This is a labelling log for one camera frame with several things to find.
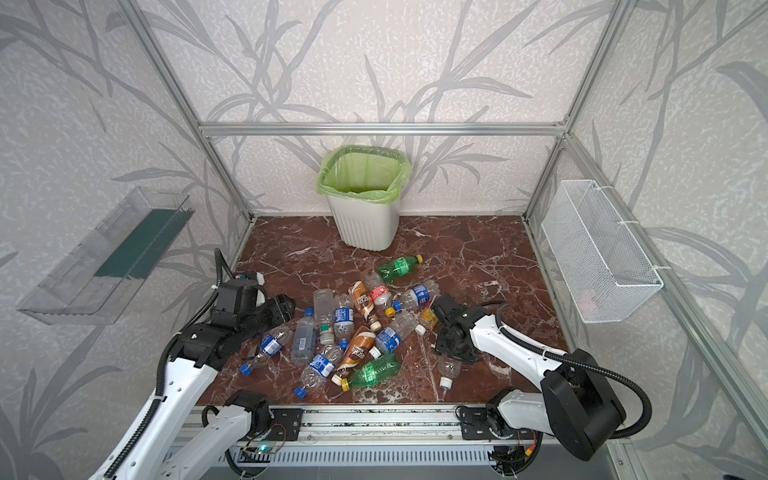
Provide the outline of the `clear crushed bottle white cap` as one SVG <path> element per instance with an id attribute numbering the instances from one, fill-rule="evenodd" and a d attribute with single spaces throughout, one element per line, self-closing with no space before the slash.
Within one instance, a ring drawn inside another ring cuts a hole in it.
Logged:
<path id="1" fill-rule="evenodd" d="M 461 361 L 447 355 L 440 355 L 437 367 L 440 374 L 439 386 L 444 391 L 449 391 L 461 372 Z"/>

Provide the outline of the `small water bottle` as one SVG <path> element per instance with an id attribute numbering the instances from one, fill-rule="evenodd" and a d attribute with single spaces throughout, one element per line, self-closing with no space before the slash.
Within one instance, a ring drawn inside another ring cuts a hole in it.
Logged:
<path id="1" fill-rule="evenodd" d="M 293 332 L 287 324 L 275 327 L 263 336 L 257 352 L 247 357 L 239 372 L 249 376 L 266 366 L 292 339 Z"/>

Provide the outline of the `bottle with red yellow label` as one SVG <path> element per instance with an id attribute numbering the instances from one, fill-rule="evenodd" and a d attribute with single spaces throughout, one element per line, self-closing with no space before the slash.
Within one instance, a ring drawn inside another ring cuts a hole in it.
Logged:
<path id="1" fill-rule="evenodd" d="M 418 315 L 418 324 L 415 327 L 415 331 L 423 336 L 428 331 L 434 331 L 438 323 L 439 320 L 435 313 L 429 307 L 426 307 Z"/>

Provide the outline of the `clear bottle blue cap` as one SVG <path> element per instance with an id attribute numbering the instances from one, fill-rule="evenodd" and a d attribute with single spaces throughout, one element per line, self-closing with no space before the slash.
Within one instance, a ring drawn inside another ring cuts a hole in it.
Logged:
<path id="1" fill-rule="evenodd" d="M 296 323 L 290 360 L 295 366 L 307 365 L 315 355 L 316 327 L 313 308 L 307 308 Z"/>

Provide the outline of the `clear bottle green cap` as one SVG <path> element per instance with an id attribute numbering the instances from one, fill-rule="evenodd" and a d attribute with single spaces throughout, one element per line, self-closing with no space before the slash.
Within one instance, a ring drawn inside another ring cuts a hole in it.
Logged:
<path id="1" fill-rule="evenodd" d="M 313 293 L 315 320 L 321 345 L 334 343 L 334 293 L 331 289 L 320 289 Z"/>

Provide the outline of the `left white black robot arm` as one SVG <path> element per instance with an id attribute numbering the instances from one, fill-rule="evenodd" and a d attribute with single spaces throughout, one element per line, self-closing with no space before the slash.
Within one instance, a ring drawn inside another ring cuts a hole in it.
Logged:
<path id="1" fill-rule="evenodd" d="M 266 398 L 239 391 L 181 450 L 166 456 L 228 358 L 250 336 L 292 320 L 294 311 L 295 301 L 281 294 L 257 306 L 239 331 L 203 323 L 182 330 L 161 354 L 154 393 L 91 477 L 199 479 L 238 441 L 269 433 L 274 420 Z"/>

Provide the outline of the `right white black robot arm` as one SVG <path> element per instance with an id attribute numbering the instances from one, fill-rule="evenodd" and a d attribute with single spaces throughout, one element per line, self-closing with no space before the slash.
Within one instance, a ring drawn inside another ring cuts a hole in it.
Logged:
<path id="1" fill-rule="evenodd" d="M 502 301 L 477 306 L 442 295 L 431 305 L 438 323 L 436 351 L 474 364 L 492 356 L 535 383 L 535 393 L 501 390 L 465 425 L 506 440 L 520 430 L 554 437 L 575 458 L 588 461 L 608 440 L 640 433 L 650 423 L 650 397 L 634 381 L 601 367 L 582 349 L 549 347 L 502 320 Z"/>

